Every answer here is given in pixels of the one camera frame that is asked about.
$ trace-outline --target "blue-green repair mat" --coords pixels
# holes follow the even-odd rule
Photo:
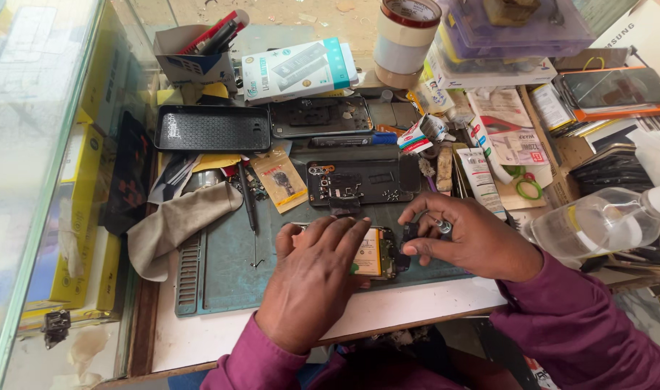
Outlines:
[[[295,166],[301,171],[301,177],[305,179],[302,169],[311,160],[395,158],[397,149],[389,146],[323,151],[302,148],[295,149],[291,155]],[[396,244],[399,244],[402,226],[397,224],[397,218],[405,205],[387,203],[363,206],[359,217],[371,217],[373,225],[391,228],[396,235]],[[274,236],[279,229],[287,222],[310,222],[329,214],[328,208],[313,208],[306,202],[280,215],[269,199],[256,202],[255,209],[259,229],[256,236],[250,230],[246,207],[242,205],[207,226],[200,237],[196,235],[193,240],[184,243],[187,250],[179,259],[176,316],[205,315],[260,306],[263,291],[277,263]],[[260,260],[264,261],[257,268],[250,265]],[[409,270],[399,273],[392,280],[373,280],[370,290],[469,277],[472,275],[444,261],[431,261],[428,266],[420,266],[415,256]]]

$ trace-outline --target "white desk surface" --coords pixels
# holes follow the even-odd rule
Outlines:
[[[522,209],[511,214],[521,223],[549,208]],[[177,318],[174,314],[178,253],[171,253],[169,279],[161,283],[152,372],[207,363],[230,353],[255,309]],[[605,282],[633,278],[608,271]],[[395,325],[458,315],[505,305],[492,279],[479,277],[427,283],[354,294],[343,317],[323,339]]]

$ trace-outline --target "smartphone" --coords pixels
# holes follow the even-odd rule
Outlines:
[[[292,222],[304,230],[307,222]],[[389,227],[371,226],[356,252],[352,273],[372,280],[394,279],[398,272],[408,270],[410,257],[400,255],[395,244],[395,234]]]
[[[373,129],[361,96],[298,98],[268,105],[273,137],[367,133]]]
[[[584,71],[561,79],[582,110],[660,103],[660,76],[653,68]]]

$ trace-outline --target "pen holder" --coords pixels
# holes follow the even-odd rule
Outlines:
[[[228,51],[211,56],[175,54],[208,29],[209,26],[204,24],[192,24],[156,32],[153,45],[155,57],[166,78],[174,85],[224,83],[227,90],[236,92],[234,68]]]

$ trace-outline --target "phone battery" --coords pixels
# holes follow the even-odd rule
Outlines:
[[[378,245],[378,229],[372,227],[364,236],[364,240],[359,246],[359,251],[356,252],[354,264],[359,266],[359,270],[355,271],[356,275],[366,276],[382,276],[381,269],[381,250]]]

